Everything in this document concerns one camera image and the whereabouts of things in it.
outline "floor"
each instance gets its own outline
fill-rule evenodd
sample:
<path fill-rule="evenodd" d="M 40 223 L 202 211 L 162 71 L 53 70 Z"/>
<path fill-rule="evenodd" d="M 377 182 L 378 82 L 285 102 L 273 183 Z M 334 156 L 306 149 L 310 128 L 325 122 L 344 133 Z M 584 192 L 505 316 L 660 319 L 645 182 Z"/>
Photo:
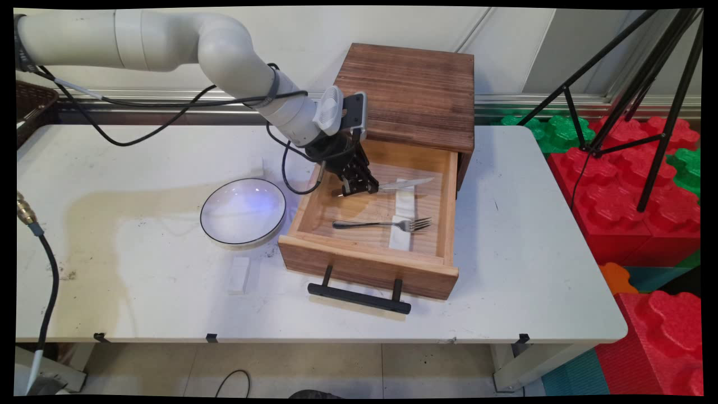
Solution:
<path fill-rule="evenodd" d="M 496 393 L 488 345 L 97 344 L 81 394 L 213 397 L 235 369 L 252 398 L 312 389 L 342 398 L 471 398 Z M 241 372 L 220 397 L 244 397 Z M 541 379 L 526 396 L 545 395 Z"/>

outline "white bowl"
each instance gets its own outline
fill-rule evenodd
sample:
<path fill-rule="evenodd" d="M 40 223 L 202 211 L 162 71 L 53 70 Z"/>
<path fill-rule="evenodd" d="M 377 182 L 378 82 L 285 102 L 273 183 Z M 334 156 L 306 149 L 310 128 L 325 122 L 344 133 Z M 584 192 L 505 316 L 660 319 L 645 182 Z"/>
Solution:
<path fill-rule="evenodd" d="M 276 185 L 261 178 L 243 178 L 222 185 L 207 198 L 200 224 L 220 243 L 259 243 L 279 227 L 285 211 L 286 199 Z"/>

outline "white table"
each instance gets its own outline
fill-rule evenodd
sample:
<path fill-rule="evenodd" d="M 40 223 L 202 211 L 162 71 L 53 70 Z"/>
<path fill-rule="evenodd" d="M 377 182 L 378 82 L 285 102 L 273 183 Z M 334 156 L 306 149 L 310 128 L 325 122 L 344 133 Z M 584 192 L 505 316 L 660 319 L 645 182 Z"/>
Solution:
<path fill-rule="evenodd" d="M 152 130 L 108 126 L 126 141 Z M 407 316 L 310 296 L 318 277 L 284 268 L 277 237 L 235 250 L 212 241 L 200 208 L 219 186 L 262 175 L 288 203 L 283 149 L 264 127 L 169 127 L 115 147 L 90 126 L 41 128 L 17 152 L 18 189 L 37 213 L 63 279 L 48 341 L 373 342 L 494 344 L 499 390 L 517 388 L 627 326 L 531 133 L 475 127 L 475 151 L 456 206 L 447 301 L 402 295 Z M 312 165 L 289 153 L 303 188 Z M 229 295 L 235 256 L 251 258 L 245 295 Z M 17 222 L 15 339 L 36 341 L 51 274 L 41 244 Z M 356 292 L 391 296 L 333 280 Z M 513 358 L 509 343 L 528 334 Z"/>

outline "black cable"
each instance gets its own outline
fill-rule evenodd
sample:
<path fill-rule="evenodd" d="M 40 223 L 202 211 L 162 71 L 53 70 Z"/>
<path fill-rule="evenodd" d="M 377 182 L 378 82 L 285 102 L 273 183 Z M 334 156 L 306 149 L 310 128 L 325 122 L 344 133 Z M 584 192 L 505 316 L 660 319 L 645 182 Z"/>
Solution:
<path fill-rule="evenodd" d="M 269 135 L 269 137 L 271 137 L 275 142 L 281 144 L 282 147 L 287 147 L 287 145 L 284 144 L 284 142 L 282 142 L 281 140 L 277 139 L 277 138 L 271 133 L 271 131 L 269 130 L 269 121 L 267 121 L 267 123 L 266 123 L 266 128 L 267 128 L 267 134 Z M 347 148 L 347 149 L 344 150 L 343 152 L 335 153 L 335 154 L 333 154 L 333 155 L 328 155 L 328 156 L 321 156 L 320 158 L 313 159 L 313 158 L 307 156 L 306 154 L 300 152 L 299 150 L 294 149 L 292 146 L 289 146 L 289 149 L 290 149 L 292 152 L 297 153 L 298 155 L 302 156 L 306 161 L 310 161 L 310 162 L 322 162 L 322 161 L 324 161 L 324 160 L 328 160 L 328 159 L 332 159 L 332 158 L 336 158 L 336 157 L 341 157 L 341 156 L 343 156 L 343 155 L 349 154 L 349 153 L 352 152 L 355 148 L 356 148 L 356 144 L 352 143 L 352 144 L 349 146 L 349 148 Z"/>
<path fill-rule="evenodd" d="M 50 244 L 47 243 L 44 234 L 38 236 L 42 246 L 45 248 L 47 258 L 50 261 L 50 268 L 52 268 L 52 291 L 50 292 L 50 301 L 47 303 L 47 309 L 45 309 L 45 317 L 42 318 L 42 325 L 40 326 L 40 335 L 37 339 L 36 351 L 45 349 L 45 337 L 47 335 L 47 327 L 50 325 L 50 316 L 52 315 L 52 309 L 55 308 L 55 301 L 57 300 L 57 288 L 60 286 L 60 273 L 57 271 L 57 262 L 55 256 L 52 253 Z"/>
<path fill-rule="evenodd" d="M 42 71 L 44 71 L 48 76 L 54 78 L 54 76 L 52 75 L 52 73 L 50 73 L 50 71 L 49 71 L 48 69 L 46 69 L 45 66 L 39 66 L 39 68 L 42 69 Z M 142 141 L 144 141 L 144 140 L 149 139 L 150 137 L 153 137 L 155 134 L 160 133 L 164 128 L 168 127 L 169 125 L 171 125 L 171 124 L 173 124 L 175 121 L 177 121 L 177 120 L 178 120 L 182 115 L 184 115 L 185 112 L 187 112 L 187 110 L 188 110 L 188 108 L 184 108 L 183 110 L 181 110 L 180 112 L 178 112 L 176 115 L 174 115 L 172 118 L 170 118 L 169 121 L 167 121 L 165 124 L 163 124 L 162 126 L 160 126 L 160 127 L 157 128 L 157 129 L 155 129 L 154 131 L 152 131 L 152 132 L 150 132 L 150 133 L 144 135 L 143 137 L 140 137 L 140 138 L 138 138 L 138 139 L 132 140 L 132 141 L 130 141 L 130 142 L 117 142 L 115 139 L 112 139 L 111 137 L 109 137 L 109 136 L 102 130 L 102 128 L 100 128 L 100 126 L 97 124 L 97 122 L 95 121 L 95 119 L 94 119 L 93 117 L 91 117 L 91 116 L 87 113 L 87 111 L 85 110 L 85 107 L 83 107 L 82 104 L 78 103 L 77 100 L 75 100 L 75 97 L 73 97 L 72 94 L 70 94 L 70 92 L 67 91 L 67 89 L 66 89 L 64 86 L 62 86 L 61 84 L 58 84 L 58 83 L 55 83 L 55 85 L 57 85 L 57 87 L 65 94 L 65 96 L 66 96 L 68 99 L 70 99 L 70 101 L 72 101 L 73 105 L 75 105 L 75 108 L 77 108 L 78 111 L 80 111 L 80 113 L 85 117 L 85 119 L 87 119 L 88 122 L 90 122 L 90 125 L 92 125 L 92 126 L 95 128 L 95 130 L 96 130 L 97 132 L 99 132 L 99 134 L 102 135 L 102 137 L 105 138 L 105 140 L 107 140 L 108 142 L 114 144 L 115 146 L 119 146 L 119 147 L 127 147 L 127 146 L 131 146 L 131 145 L 133 145 L 133 144 L 138 144 L 138 143 L 140 143 L 140 142 L 142 142 Z M 199 100 L 200 97 L 204 96 L 209 90 L 212 90 L 213 88 L 216 88 L 216 87 L 217 87 L 217 86 L 215 86 L 215 85 L 211 85 L 211 86 L 205 88 L 204 90 L 202 90 L 202 92 L 200 92 L 199 94 L 197 94 L 197 95 L 192 99 L 191 103 L 197 102 L 197 100 Z"/>
<path fill-rule="evenodd" d="M 306 90 L 299 90 L 299 91 L 292 91 L 291 93 L 283 93 L 283 94 L 277 94 L 274 99 L 279 98 L 289 98 L 294 96 L 308 96 L 309 93 Z M 140 108 L 198 108 L 202 106 L 222 106 L 222 105 L 229 105 L 229 104 L 244 104 L 247 102 L 252 101 L 264 101 L 266 97 L 246 97 L 246 98 L 235 98 L 233 100 L 227 100 L 227 101 L 206 101 L 206 102 L 199 102 L 199 103 L 188 103 L 188 104 L 178 104 L 178 103 L 142 103 L 142 102 L 129 102 L 129 101 L 119 101 L 114 100 L 112 98 L 107 98 L 105 96 L 102 97 L 102 101 L 109 102 L 110 104 L 115 105 L 122 105 L 122 106 L 135 106 Z"/>
<path fill-rule="evenodd" d="M 583 172 L 586 170 L 586 166 L 588 165 L 588 159 L 591 158 L 591 151 L 589 150 L 586 153 L 586 162 L 584 163 L 584 167 L 581 169 L 581 173 L 579 174 L 579 177 L 576 179 L 576 185 L 574 185 L 574 193 L 571 195 L 571 212 L 574 211 L 574 199 L 576 198 L 576 188 L 579 186 L 579 181 L 581 180 L 581 177 L 583 177 Z"/>
<path fill-rule="evenodd" d="M 38 66 L 44 73 L 35 73 L 39 77 L 46 78 L 47 80 L 52 81 L 55 83 L 58 87 L 61 86 L 59 83 L 55 82 L 55 76 L 49 72 L 48 69 L 46 69 L 45 66 Z M 306 90 L 298 90 L 298 91 L 292 91 L 289 93 L 282 93 L 277 94 L 274 96 L 274 99 L 279 98 L 289 98 L 289 97 L 295 97 L 295 96 L 308 96 L 309 93 Z M 231 105 L 231 104 L 244 104 L 248 102 L 253 101 L 264 101 L 266 98 L 265 96 L 256 96 L 256 97 L 245 97 L 245 98 L 235 98 L 232 100 L 227 101 L 206 101 L 206 102 L 196 102 L 196 101 L 190 101 L 189 103 L 144 103 L 144 102 L 131 102 L 131 101 L 120 101 L 116 99 L 112 99 L 109 97 L 101 96 L 102 101 L 105 101 L 110 104 L 115 105 L 122 105 L 122 106 L 133 106 L 133 107 L 139 107 L 139 108 L 199 108 L 204 106 L 222 106 L 222 105 Z"/>
<path fill-rule="evenodd" d="M 291 150 L 292 152 L 297 153 L 298 155 L 304 157 L 307 161 L 316 162 L 316 161 L 314 161 L 314 159 L 312 159 L 311 157 L 307 156 L 306 154 L 300 152 L 299 150 L 293 148 L 292 146 L 287 146 L 286 144 L 284 144 L 284 142 L 282 142 L 281 140 L 277 139 L 277 138 L 271 133 L 271 131 L 269 130 L 269 121 L 267 121 L 266 128 L 267 128 L 267 134 L 269 135 L 269 137 L 272 138 L 275 142 L 281 144 L 282 147 L 286 147 L 286 148 L 288 148 L 289 150 Z"/>
<path fill-rule="evenodd" d="M 281 179 L 284 180 L 284 185 L 286 185 L 287 189 L 289 189 L 291 192 L 296 193 L 297 195 L 307 195 L 308 193 L 312 193 L 315 189 L 317 189 L 322 181 L 317 179 L 317 183 L 314 184 L 314 186 L 308 190 L 296 190 L 292 188 L 292 186 L 289 184 L 289 181 L 286 180 L 286 171 L 284 170 L 284 165 L 286 163 L 286 154 L 289 152 L 289 145 L 291 143 L 292 141 L 290 140 L 286 141 L 286 149 L 284 149 L 284 155 L 281 157 Z"/>
<path fill-rule="evenodd" d="M 229 375 L 227 375 L 227 377 L 225 377 L 224 380 L 222 380 L 222 383 L 220 383 L 220 387 L 217 389 L 217 392 L 215 393 L 215 398 L 217 398 L 217 396 L 219 396 L 220 390 L 222 390 L 222 386 L 224 386 L 224 382 L 226 382 L 227 379 L 229 379 L 229 377 L 231 375 L 234 375 L 237 372 L 242 372 L 247 376 L 247 395 L 245 395 L 244 398 L 249 398 L 249 390 L 252 388 L 252 382 L 251 382 L 251 379 L 249 378 L 249 372 L 247 372 L 246 370 L 243 370 L 243 369 L 237 369 L 237 370 L 232 371 Z"/>

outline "wooden box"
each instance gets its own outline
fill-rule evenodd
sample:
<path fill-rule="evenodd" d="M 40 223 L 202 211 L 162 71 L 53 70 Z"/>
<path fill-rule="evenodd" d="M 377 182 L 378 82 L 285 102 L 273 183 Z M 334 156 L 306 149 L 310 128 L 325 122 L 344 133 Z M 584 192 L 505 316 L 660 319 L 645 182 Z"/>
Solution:
<path fill-rule="evenodd" d="M 453 266 L 457 179 L 474 142 L 473 56 L 352 44 L 335 84 L 345 95 L 367 93 L 362 146 L 379 183 L 433 177 L 415 188 L 416 217 L 432 217 L 432 225 L 412 234 L 409 251 L 388 248 L 388 227 L 333 229 L 334 220 L 391 221 L 395 193 L 333 197 L 341 183 L 326 173 L 279 237 L 285 266 L 323 276 L 332 265 L 332 279 L 385 289 L 401 279 L 404 292 L 447 299 L 459 277 Z M 308 183 L 318 174 L 317 167 Z"/>

